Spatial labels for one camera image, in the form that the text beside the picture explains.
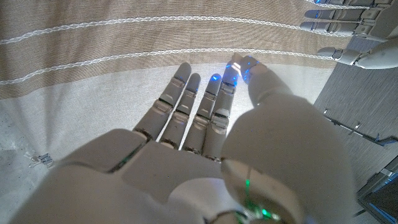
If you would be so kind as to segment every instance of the striped fabric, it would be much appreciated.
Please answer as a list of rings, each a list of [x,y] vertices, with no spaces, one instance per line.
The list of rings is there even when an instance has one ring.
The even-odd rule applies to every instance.
[[[184,61],[202,76],[198,98],[239,52],[313,103],[335,66],[317,50],[350,40],[300,30],[317,8],[311,0],[5,0],[0,104],[38,154],[57,160],[112,128],[132,129]],[[240,91],[231,124],[251,108]]]

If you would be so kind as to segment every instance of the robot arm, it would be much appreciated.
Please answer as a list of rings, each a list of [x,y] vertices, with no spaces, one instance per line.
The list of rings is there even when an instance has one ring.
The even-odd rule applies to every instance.
[[[310,10],[305,13],[306,18],[332,22],[303,22],[302,29],[357,35],[381,42],[369,52],[327,47],[320,49],[318,55],[365,69],[398,67],[397,0],[315,0],[315,3],[362,9]]]
[[[57,162],[12,223],[348,223],[353,179],[332,124],[250,56],[210,78],[178,151],[200,82],[190,72],[183,63],[132,131]],[[254,109],[227,137],[240,76]]]

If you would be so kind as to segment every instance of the fingertip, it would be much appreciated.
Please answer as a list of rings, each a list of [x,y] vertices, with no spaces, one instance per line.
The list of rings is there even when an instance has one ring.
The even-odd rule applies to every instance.
[[[221,85],[221,75],[214,74],[211,76],[209,84],[207,84],[206,92],[217,95]]]
[[[189,79],[191,71],[192,71],[191,65],[188,62],[184,62],[179,66],[179,68],[175,72],[174,78],[178,78],[179,80],[186,83]]]
[[[186,89],[196,93],[198,91],[199,84],[200,84],[200,75],[197,73],[194,73],[189,78]]]

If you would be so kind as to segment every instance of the robot finger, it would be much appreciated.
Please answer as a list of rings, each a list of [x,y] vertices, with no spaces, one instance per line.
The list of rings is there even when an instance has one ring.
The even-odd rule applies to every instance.
[[[203,144],[202,155],[215,161],[219,161],[221,148],[226,139],[226,130],[239,77],[239,73],[233,68],[234,64],[233,58],[225,68]]]
[[[187,62],[182,63],[163,94],[142,117],[133,131],[145,134],[149,140],[155,140],[173,111],[190,74],[191,66]]]
[[[342,35],[353,35],[358,27],[359,24],[353,22],[303,22],[300,24],[303,30]]]
[[[364,11],[364,9],[309,10],[304,16],[309,19],[359,22]]]
[[[210,121],[211,112],[213,111],[220,84],[221,75],[214,74],[211,76],[206,87],[205,95],[201,99],[199,109],[192,121],[187,137],[185,138],[182,150],[201,154],[203,143],[205,142],[207,125]]]
[[[189,115],[195,101],[198,87],[200,84],[200,76],[197,73],[191,75],[187,87],[185,88],[178,106],[176,107],[171,120],[160,139],[163,145],[179,149],[182,136],[187,127]]]
[[[374,0],[314,0],[315,3],[322,6],[322,4],[334,4],[338,6],[366,6],[369,7],[374,4]]]

